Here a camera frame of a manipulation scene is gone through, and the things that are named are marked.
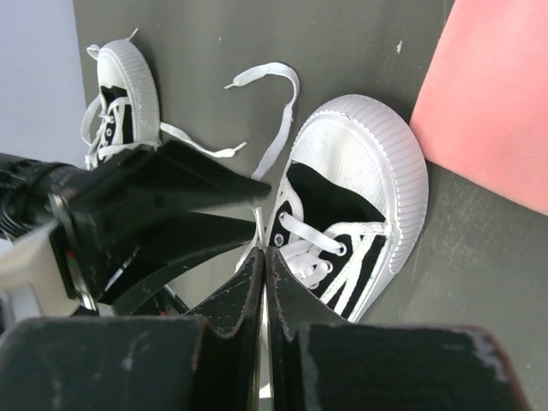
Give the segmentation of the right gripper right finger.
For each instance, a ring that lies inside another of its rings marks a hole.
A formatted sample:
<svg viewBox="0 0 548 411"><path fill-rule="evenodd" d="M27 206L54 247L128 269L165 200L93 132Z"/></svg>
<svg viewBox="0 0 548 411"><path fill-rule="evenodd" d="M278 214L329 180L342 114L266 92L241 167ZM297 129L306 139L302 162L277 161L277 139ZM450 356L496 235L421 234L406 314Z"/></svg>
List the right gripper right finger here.
<svg viewBox="0 0 548 411"><path fill-rule="evenodd" d="M458 325L353 325L265 254L276 410L527 410L489 332Z"/></svg>

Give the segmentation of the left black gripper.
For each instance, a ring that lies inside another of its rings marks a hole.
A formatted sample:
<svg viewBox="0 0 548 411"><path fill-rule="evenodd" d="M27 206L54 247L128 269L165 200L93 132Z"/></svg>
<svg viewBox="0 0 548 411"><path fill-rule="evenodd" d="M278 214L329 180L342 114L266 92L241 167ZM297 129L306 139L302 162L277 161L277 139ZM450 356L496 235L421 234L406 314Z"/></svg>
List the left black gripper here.
<svg viewBox="0 0 548 411"><path fill-rule="evenodd" d="M171 280L251 240L255 223L203 212L271 191L177 141L86 171L51 174L51 234L63 290L80 302L139 307Z"/></svg>

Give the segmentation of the black white sneaker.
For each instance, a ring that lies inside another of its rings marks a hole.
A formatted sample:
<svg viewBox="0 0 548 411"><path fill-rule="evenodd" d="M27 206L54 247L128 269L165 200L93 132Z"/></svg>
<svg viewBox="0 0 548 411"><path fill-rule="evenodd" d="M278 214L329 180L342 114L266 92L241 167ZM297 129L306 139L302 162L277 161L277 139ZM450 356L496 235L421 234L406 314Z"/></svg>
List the black white sneaker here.
<svg viewBox="0 0 548 411"><path fill-rule="evenodd" d="M423 229L426 161L409 125L360 94L318 107L291 137L288 102L253 172L290 149L269 217L254 211L251 247L276 247L289 272L331 311L357 323L400 272Z"/></svg>
<svg viewBox="0 0 548 411"><path fill-rule="evenodd" d="M139 146L157 149L162 145L162 133L212 158L232 158L247 145L242 142L212 151L185 131L162 122L152 71L131 37L90 45L86 52L97 64L98 80L98 95L88 105L80 126L88 145L88 170L125 150Z"/></svg>

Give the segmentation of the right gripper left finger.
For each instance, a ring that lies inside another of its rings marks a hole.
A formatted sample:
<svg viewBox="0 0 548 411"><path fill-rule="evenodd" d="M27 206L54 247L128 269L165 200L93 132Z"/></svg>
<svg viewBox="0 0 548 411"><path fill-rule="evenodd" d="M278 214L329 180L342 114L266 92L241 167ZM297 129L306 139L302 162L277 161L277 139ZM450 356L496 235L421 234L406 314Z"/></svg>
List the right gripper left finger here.
<svg viewBox="0 0 548 411"><path fill-rule="evenodd" d="M1 339L4 410L255 410L265 256L180 316L25 320Z"/></svg>

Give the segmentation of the pink folded cloth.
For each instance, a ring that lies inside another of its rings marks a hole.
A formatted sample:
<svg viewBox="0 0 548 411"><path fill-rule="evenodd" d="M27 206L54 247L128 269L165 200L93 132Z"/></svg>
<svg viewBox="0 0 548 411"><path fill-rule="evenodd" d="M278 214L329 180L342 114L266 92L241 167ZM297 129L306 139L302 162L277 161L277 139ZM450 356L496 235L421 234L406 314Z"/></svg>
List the pink folded cloth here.
<svg viewBox="0 0 548 411"><path fill-rule="evenodd" d="M547 213L547 3L457 1L411 117L426 158Z"/></svg>

